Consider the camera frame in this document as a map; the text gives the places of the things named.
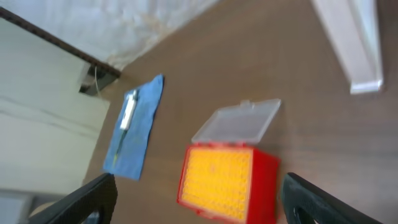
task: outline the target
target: brown table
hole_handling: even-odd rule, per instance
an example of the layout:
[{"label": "brown table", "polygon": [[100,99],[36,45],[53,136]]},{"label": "brown table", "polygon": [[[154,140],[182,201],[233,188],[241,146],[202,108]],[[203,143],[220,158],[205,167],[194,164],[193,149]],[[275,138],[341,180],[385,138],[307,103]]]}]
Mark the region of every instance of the brown table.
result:
[{"label": "brown table", "polygon": [[396,6],[382,2],[388,81],[379,95],[349,94],[312,5],[304,0],[223,1],[130,64],[86,182],[101,173],[124,92],[159,73],[165,87],[140,181],[116,179],[113,223],[211,222],[176,203],[185,148],[217,108],[273,98],[282,106],[259,147],[282,159],[281,174],[296,172],[369,216],[397,223],[398,54],[388,46],[396,46],[398,32],[389,10]]}]

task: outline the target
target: white fabric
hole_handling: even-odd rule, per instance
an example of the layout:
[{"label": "white fabric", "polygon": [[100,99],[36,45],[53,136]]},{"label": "white fabric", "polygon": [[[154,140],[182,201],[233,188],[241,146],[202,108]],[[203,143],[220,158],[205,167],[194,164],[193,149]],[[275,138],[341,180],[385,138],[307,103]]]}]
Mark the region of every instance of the white fabric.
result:
[{"label": "white fabric", "polygon": [[119,70],[218,0],[1,0],[3,7]]}]

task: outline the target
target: clear plastic lid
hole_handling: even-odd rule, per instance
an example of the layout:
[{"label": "clear plastic lid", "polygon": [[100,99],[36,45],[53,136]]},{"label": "clear plastic lid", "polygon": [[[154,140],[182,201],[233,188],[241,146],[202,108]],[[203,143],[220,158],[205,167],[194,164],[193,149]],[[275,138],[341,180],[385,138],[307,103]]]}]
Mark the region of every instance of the clear plastic lid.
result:
[{"label": "clear plastic lid", "polygon": [[245,142],[257,144],[280,106],[280,99],[251,103],[216,110],[199,129],[192,142]]}]

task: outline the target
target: white cable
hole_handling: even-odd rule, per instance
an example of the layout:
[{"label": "white cable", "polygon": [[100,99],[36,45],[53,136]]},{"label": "white cable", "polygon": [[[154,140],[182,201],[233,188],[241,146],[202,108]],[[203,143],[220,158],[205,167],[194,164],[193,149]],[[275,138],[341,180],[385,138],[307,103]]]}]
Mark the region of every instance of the white cable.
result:
[{"label": "white cable", "polygon": [[97,94],[98,97],[101,99],[102,104],[104,105],[105,109],[108,109],[108,107],[105,105],[105,100],[104,98],[102,98],[101,93],[100,93],[100,89],[98,88],[98,82],[97,82],[97,66],[94,68],[94,79],[95,79],[95,88],[97,89]]}]

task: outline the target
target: blue paper towel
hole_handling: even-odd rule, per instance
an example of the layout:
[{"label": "blue paper towel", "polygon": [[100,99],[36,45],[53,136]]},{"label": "blue paper towel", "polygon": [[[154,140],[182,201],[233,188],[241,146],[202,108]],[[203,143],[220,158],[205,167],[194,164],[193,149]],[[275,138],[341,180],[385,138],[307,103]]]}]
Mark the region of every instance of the blue paper towel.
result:
[{"label": "blue paper towel", "polygon": [[115,124],[103,169],[114,175],[139,180],[144,164],[150,129],[152,128],[154,115],[162,95],[163,75],[157,75],[151,82],[139,86],[136,90],[138,90],[137,106],[132,116],[130,128],[122,141],[118,160],[113,166],[113,158],[123,133],[123,130],[120,129],[120,123],[127,105],[126,98],[134,90],[130,90],[124,95],[125,100],[118,121]]}]

